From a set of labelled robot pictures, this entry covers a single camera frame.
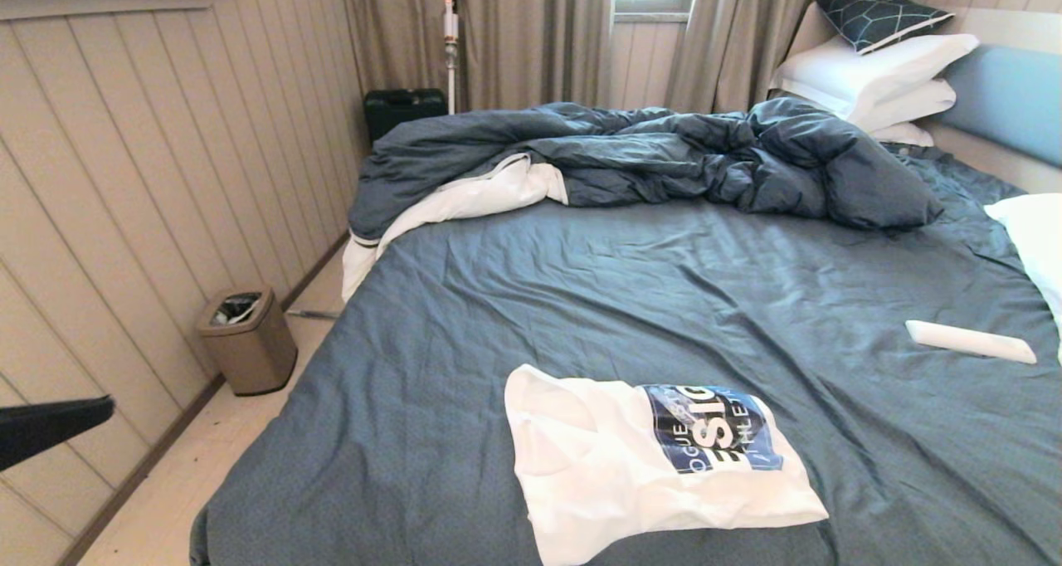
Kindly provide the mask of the dark geometric patterned cushion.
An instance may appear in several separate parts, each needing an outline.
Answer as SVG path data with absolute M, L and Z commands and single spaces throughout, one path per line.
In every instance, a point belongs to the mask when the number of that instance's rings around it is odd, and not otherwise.
M 858 55 L 932 34 L 953 13 L 913 0 L 815 0 L 835 31 Z

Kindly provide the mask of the white stick vacuum cleaner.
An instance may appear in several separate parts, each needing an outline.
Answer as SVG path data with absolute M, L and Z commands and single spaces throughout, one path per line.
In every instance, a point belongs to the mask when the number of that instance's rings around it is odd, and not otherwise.
M 456 113 L 456 64 L 459 59 L 460 17 L 456 0 L 444 0 L 444 55 L 447 75 L 447 112 Z

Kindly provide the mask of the large white pillow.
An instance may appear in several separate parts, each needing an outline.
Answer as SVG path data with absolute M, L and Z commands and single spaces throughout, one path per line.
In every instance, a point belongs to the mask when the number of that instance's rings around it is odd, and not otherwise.
M 770 87 L 813 101 L 845 120 L 873 102 L 943 79 L 944 68 L 979 45 L 972 34 L 930 34 L 860 56 L 842 37 L 834 37 L 782 63 Z

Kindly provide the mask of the blue duvet with white lining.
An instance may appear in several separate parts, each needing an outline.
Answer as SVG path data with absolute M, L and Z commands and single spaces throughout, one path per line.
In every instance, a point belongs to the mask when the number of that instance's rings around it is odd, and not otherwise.
M 862 230 L 921 228 L 943 213 L 871 134 L 792 97 L 721 115 L 554 102 L 426 117 L 387 132 L 362 165 L 341 297 L 428 223 L 545 200 L 582 209 L 693 198 Z

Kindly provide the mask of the black suitcase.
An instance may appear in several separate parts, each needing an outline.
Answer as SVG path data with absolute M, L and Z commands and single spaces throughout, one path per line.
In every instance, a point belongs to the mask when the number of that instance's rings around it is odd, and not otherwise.
M 364 96 L 363 112 L 369 142 L 375 143 L 406 121 L 448 115 L 448 105 L 440 89 L 372 90 Z

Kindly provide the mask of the beige trash bin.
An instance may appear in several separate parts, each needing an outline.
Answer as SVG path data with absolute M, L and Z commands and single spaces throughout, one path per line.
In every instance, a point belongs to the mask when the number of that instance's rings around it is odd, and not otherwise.
M 233 325 L 210 324 L 221 301 L 247 291 L 261 293 L 261 302 L 249 320 Z M 281 304 L 269 286 L 216 293 L 198 318 L 196 335 L 237 396 L 280 391 L 295 372 L 299 350 L 285 322 Z

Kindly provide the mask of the blue padded headboard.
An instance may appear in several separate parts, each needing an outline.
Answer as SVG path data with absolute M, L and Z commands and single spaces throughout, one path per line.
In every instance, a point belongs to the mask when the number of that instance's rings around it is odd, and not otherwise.
M 982 45 L 943 78 L 957 99 L 942 124 L 1062 168 L 1062 55 Z

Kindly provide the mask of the wide beige curtain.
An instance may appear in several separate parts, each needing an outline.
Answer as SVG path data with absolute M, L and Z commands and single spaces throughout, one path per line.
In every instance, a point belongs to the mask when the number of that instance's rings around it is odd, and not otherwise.
M 346 0 L 359 85 L 446 90 L 444 0 Z M 456 0 L 456 108 L 607 105 L 614 0 Z

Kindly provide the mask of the medium white pillow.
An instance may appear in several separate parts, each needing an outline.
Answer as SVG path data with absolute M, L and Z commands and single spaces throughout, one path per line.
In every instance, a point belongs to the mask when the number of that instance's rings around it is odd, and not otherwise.
M 949 110 L 958 100 L 957 92 L 944 79 L 926 81 L 907 92 L 895 95 L 856 109 L 845 119 L 866 132 L 874 132 Z

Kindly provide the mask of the long white remote control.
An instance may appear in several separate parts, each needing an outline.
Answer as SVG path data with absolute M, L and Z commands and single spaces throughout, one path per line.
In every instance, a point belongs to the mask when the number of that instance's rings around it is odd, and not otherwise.
M 963 351 L 980 357 L 1011 359 L 1021 364 L 1038 362 L 1035 351 L 1023 339 L 967 330 L 953 325 L 926 323 L 921 320 L 906 320 L 905 328 L 918 345 Z

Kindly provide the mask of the narrow beige curtain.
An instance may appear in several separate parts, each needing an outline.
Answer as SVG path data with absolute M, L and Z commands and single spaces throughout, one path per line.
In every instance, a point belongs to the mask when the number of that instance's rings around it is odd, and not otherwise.
M 665 105 L 682 113 L 747 110 L 767 98 L 775 68 L 813 0 L 693 0 Z

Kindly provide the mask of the flat white pillow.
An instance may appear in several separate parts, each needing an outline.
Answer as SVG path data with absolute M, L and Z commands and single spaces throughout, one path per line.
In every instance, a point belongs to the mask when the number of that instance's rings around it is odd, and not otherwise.
M 876 141 L 888 144 L 904 144 L 918 147 L 933 147 L 933 136 L 925 128 L 919 128 L 911 121 L 892 124 L 884 128 L 870 131 Z

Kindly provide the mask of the white pillow without stack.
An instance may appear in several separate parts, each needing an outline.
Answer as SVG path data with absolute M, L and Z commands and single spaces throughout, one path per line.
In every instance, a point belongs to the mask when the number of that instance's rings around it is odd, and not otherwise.
M 1046 301 L 1062 339 L 1062 194 L 1007 198 L 983 210 L 1016 246 L 1025 274 Z

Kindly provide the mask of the crumpled bin liner bag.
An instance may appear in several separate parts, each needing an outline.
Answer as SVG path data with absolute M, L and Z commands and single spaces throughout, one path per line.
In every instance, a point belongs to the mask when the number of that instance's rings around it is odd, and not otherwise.
M 249 320 L 261 302 L 259 291 L 247 291 L 246 293 L 234 294 L 225 297 L 217 305 L 211 325 L 233 325 L 240 324 Z

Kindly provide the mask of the white t-shirt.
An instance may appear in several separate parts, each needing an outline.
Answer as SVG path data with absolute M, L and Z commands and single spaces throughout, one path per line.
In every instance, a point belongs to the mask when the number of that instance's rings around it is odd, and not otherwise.
M 672 529 L 827 520 L 770 407 L 725 385 L 558 379 L 523 364 L 504 408 L 543 566 Z

